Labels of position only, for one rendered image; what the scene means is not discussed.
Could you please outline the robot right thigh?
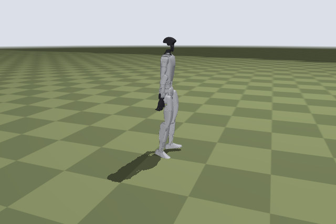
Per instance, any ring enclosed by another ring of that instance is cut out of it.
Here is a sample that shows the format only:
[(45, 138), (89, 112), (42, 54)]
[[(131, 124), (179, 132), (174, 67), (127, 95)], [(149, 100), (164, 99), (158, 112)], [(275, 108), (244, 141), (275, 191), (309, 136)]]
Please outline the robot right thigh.
[[(165, 122), (162, 122), (165, 124), (166, 126), (166, 130), (167, 128), (171, 125), (172, 119), (173, 119), (173, 101), (172, 101), (172, 97), (169, 96), (169, 93), (164, 93), (164, 103), (167, 104), (164, 107), (164, 120)], [(161, 123), (161, 124), (162, 124)]]

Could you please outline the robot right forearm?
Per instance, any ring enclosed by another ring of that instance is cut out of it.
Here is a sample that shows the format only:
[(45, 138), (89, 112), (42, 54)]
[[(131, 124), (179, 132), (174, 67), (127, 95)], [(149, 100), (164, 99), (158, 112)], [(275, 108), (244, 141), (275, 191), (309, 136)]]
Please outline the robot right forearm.
[(167, 76), (163, 75), (160, 80), (160, 89), (159, 89), (159, 94), (161, 94), (161, 98), (164, 98), (165, 96), (164, 93), (165, 93), (166, 80), (167, 80)]

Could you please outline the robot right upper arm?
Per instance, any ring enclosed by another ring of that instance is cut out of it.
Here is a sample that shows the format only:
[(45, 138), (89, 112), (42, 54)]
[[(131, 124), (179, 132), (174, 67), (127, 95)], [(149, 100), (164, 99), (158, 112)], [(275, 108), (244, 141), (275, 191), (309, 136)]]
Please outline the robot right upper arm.
[[(163, 75), (166, 75), (165, 73), (167, 71), (167, 64), (168, 63), (169, 63), (169, 57), (168, 56), (161, 57), (161, 78), (162, 78)], [(168, 80), (168, 76), (167, 76), (167, 80)]]

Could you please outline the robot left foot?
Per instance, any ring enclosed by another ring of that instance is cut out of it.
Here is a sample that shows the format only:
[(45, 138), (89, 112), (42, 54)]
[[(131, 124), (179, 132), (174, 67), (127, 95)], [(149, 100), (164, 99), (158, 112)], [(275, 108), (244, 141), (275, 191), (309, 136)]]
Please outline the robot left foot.
[(175, 144), (175, 143), (173, 143), (172, 145), (169, 145), (169, 143), (166, 143), (166, 145), (165, 145), (165, 149), (169, 149), (169, 148), (180, 148), (180, 147), (182, 147), (182, 145), (180, 145), (180, 144)]

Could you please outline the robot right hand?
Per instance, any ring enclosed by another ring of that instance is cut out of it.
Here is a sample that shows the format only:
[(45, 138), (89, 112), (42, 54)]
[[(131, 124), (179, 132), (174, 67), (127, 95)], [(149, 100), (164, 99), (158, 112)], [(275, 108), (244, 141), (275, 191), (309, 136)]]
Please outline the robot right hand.
[(161, 94), (159, 94), (159, 102), (158, 102), (158, 106), (157, 106), (157, 108), (155, 109), (155, 110), (157, 110), (157, 111), (162, 111), (163, 110), (163, 108), (165, 107), (165, 103), (164, 103), (164, 98), (161, 98)]

